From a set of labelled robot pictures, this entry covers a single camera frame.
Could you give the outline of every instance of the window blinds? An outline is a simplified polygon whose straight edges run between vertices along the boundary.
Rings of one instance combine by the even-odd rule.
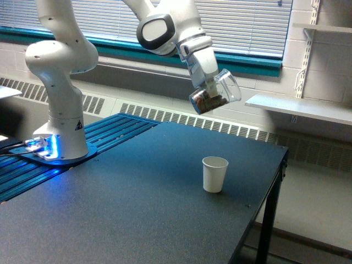
[[[160,0],[152,2],[156,6]],[[195,2],[216,51],[283,56],[292,0]],[[72,0],[72,3],[86,36],[137,42],[138,20],[121,0]],[[46,30],[38,21],[34,0],[0,0],[0,25]]]

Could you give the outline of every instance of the black table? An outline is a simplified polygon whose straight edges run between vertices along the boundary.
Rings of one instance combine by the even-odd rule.
[[[202,158],[229,161],[202,189]],[[265,263],[287,149],[160,124],[0,207],[0,263],[230,263],[267,197]]]

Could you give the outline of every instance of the warning label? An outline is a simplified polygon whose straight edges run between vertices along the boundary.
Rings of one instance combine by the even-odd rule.
[[[77,131],[77,130],[80,130],[82,128],[83,128],[83,126],[82,126],[81,120],[79,120],[75,130]]]

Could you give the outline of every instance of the blue metal platform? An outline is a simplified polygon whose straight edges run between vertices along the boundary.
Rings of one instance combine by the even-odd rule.
[[[85,127],[88,143],[95,145],[98,155],[147,130],[159,122],[128,114],[116,114]],[[0,202],[67,171],[30,162],[20,157],[0,158]]]

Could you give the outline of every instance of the teal window frame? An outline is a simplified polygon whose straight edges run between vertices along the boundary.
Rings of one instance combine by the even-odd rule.
[[[144,49],[138,43],[106,40],[95,37],[87,37],[87,39],[103,54],[142,59],[156,63],[184,65],[178,55],[172,57],[157,56]],[[42,40],[54,40],[54,36],[51,32],[0,26],[0,41],[24,43],[28,45]],[[216,58],[220,70],[226,68],[235,73],[279,77],[282,68],[281,59],[257,58],[217,52]]]

